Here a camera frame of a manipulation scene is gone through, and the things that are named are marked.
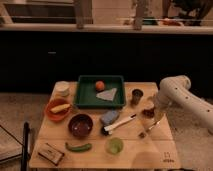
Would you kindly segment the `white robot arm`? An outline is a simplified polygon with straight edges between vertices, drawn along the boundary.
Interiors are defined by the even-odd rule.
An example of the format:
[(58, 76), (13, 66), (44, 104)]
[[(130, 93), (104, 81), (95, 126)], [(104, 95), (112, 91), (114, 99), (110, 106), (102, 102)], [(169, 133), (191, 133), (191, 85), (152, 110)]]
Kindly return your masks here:
[(195, 114), (213, 134), (213, 105), (192, 94), (190, 87), (191, 81), (185, 75), (163, 78), (154, 95), (154, 106), (163, 109), (175, 102)]

